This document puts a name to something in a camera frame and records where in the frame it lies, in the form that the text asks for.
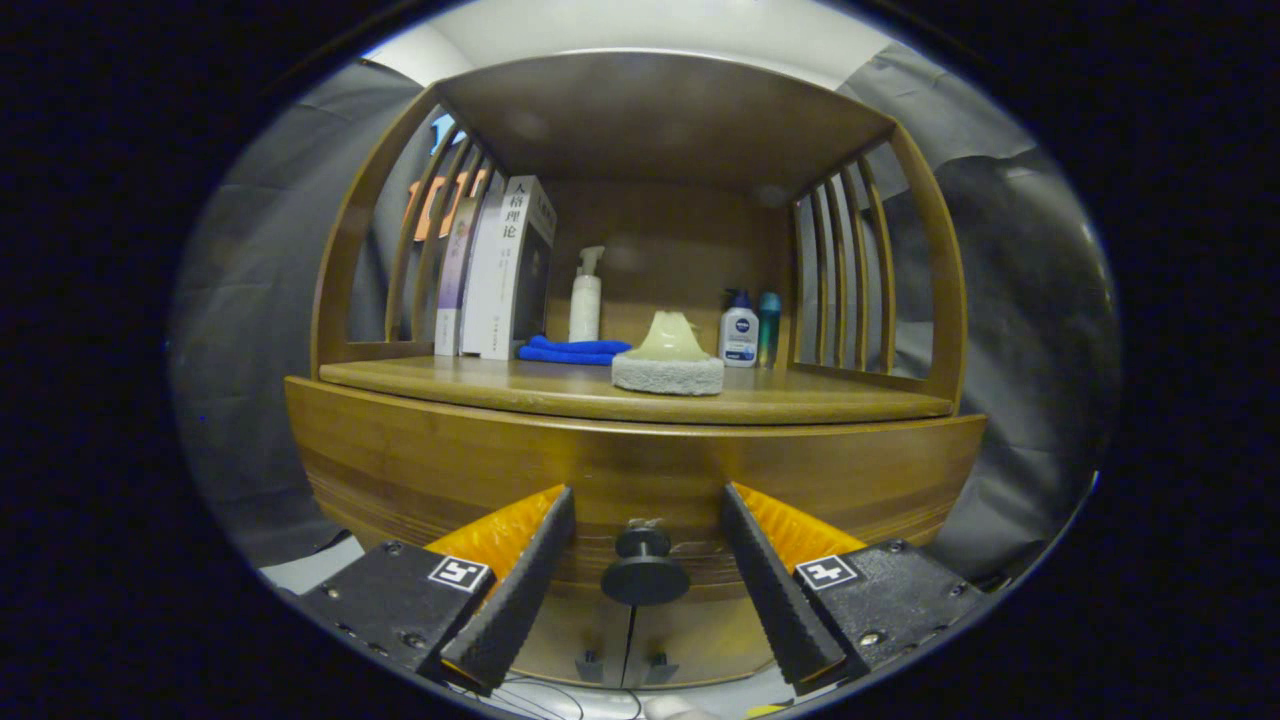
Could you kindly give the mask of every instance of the white pump bottle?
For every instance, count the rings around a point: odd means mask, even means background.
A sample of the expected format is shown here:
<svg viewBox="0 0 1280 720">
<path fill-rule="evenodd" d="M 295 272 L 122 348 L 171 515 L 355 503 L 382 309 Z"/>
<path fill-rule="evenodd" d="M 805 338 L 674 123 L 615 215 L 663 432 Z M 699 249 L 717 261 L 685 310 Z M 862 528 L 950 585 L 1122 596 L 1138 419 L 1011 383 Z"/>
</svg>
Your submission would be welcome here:
<svg viewBox="0 0 1280 720">
<path fill-rule="evenodd" d="M 584 247 L 577 254 L 582 264 L 577 266 L 568 304 L 570 342 L 600 340 L 600 278 L 595 275 L 595 264 L 603 254 L 603 245 Z"/>
</svg>

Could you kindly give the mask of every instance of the gray sponge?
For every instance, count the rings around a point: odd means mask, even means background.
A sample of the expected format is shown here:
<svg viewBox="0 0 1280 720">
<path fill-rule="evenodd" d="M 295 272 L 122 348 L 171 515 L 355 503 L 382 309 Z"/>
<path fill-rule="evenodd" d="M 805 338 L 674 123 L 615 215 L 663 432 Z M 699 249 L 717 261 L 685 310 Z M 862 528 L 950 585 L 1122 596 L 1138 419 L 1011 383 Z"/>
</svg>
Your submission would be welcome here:
<svg viewBox="0 0 1280 720">
<path fill-rule="evenodd" d="M 637 360 L 627 354 L 613 357 L 613 384 L 660 395 L 719 395 L 724 389 L 724 361 Z"/>
</svg>

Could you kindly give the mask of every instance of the wooden cabinet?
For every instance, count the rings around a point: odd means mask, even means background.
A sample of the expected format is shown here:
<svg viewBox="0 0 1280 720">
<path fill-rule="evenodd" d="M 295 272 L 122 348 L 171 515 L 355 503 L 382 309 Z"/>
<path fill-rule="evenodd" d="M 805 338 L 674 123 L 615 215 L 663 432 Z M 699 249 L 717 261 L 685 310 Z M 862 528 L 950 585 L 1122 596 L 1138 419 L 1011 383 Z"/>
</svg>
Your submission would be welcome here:
<svg viewBox="0 0 1280 720">
<path fill-rule="evenodd" d="M 603 243 L 602 337 L 639 343 L 655 310 L 677 309 L 710 348 L 724 287 L 773 290 L 783 300 L 777 368 L 727 369 L 719 396 L 666 397 L 613 387 L 608 368 L 433 355 L 424 309 L 435 278 L 429 263 L 410 261 L 408 246 L 424 213 L 426 242 L 435 242 L 431 227 L 453 209 L 445 193 L 408 209 L 390 268 L 385 337 L 351 342 L 351 283 L 372 206 L 383 192 L 403 195 L 384 188 L 385 179 L 438 106 L 466 140 L 449 161 L 448 138 L 440 143 L 424 186 L 443 176 L 453 187 L 460 173 L 485 168 L 538 174 L 557 206 L 549 336 L 566 334 L 577 250 Z M 923 379 L 890 374 L 892 260 L 864 160 L 881 146 L 902 165 L 929 243 L 933 355 Z M 817 201 L 852 193 L 855 182 L 870 199 L 868 233 L 856 202 Z M 805 229 L 796 210 L 805 204 L 818 210 L 806 232 L 827 243 L 817 261 L 836 270 L 819 273 L 817 328 L 801 327 L 795 311 Z M 854 228 L 856 242 L 836 242 Z M 881 273 L 878 299 L 868 296 L 868 273 Z M 869 337 L 877 300 L 882 332 Z M 399 340 L 402 327 L 412 340 Z M 888 360 L 876 369 L 867 366 L 873 342 Z M 841 351 L 833 363 L 803 364 L 806 343 Z M 571 486 L 576 534 L 516 669 L 585 682 L 577 661 L 590 652 L 605 685 L 645 687 L 654 678 L 681 685 L 748 675 L 772 660 L 718 530 L 724 483 L 758 488 L 867 542 L 933 537 L 986 424 L 956 416 L 964 343 L 964 277 L 950 217 L 892 118 L 733 63 L 585 53 L 442 81 L 388 128 L 329 240 L 311 377 L 288 378 L 285 396 L 317 502 L 364 543 L 425 544 L 549 486 Z M 616 560 L 614 537 L 634 521 L 655 521 L 671 536 L 671 556 L 692 587 L 673 603 L 632 614 L 599 582 Z M 659 657 L 667 671 L 650 673 Z"/>
</svg>

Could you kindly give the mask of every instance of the blue towel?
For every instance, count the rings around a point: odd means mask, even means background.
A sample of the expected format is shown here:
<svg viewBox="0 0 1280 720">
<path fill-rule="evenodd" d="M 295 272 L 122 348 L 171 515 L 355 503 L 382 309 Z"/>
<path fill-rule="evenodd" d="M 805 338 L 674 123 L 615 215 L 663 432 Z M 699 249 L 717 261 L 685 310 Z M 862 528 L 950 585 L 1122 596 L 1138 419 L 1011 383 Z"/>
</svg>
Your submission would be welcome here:
<svg viewBox="0 0 1280 720">
<path fill-rule="evenodd" d="M 588 342 L 552 342 L 547 340 L 547 336 L 534 336 L 529 341 L 531 347 L 538 347 L 540 350 L 554 350 L 557 352 L 588 352 L 593 355 L 617 355 L 618 352 L 626 352 L 631 350 L 631 346 L 626 342 L 617 342 L 613 340 L 595 340 Z"/>
<path fill-rule="evenodd" d="M 612 365 L 613 356 L 626 352 L 625 342 L 598 340 L 591 342 L 552 342 L 545 336 L 535 336 L 521 347 L 516 356 L 539 363 L 566 363 L 570 365 Z"/>
<path fill-rule="evenodd" d="M 570 365 L 612 365 L 612 352 L 561 352 L 558 350 L 543 350 L 526 345 L 516 352 L 521 360 L 536 360 L 539 363 L 567 363 Z"/>
</svg>

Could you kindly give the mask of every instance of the white book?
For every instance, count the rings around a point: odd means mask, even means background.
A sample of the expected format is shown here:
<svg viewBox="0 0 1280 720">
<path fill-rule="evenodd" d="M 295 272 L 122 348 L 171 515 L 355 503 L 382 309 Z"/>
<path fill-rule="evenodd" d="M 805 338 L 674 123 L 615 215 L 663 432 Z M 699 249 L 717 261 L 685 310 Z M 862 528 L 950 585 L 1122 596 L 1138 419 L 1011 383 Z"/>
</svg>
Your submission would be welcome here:
<svg viewBox="0 0 1280 720">
<path fill-rule="evenodd" d="M 535 176 L 507 181 L 498 219 L 481 223 L 467 273 L 462 352 L 511 360 L 543 332 L 556 210 Z"/>
<path fill-rule="evenodd" d="M 466 313 L 467 274 L 475 243 L 488 220 L 492 227 L 498 222 L 502 206 L 502 177 L 494 177 L 485 193 L 484 205 L 475 213 L 476 200 L 465 197 L 454 211 L 453 227 L 444 252 L 440 269 L 440 292 L 435 311 L 435 354 L 457 355 L 462 348 L 462 318 Z"/>
</svg>

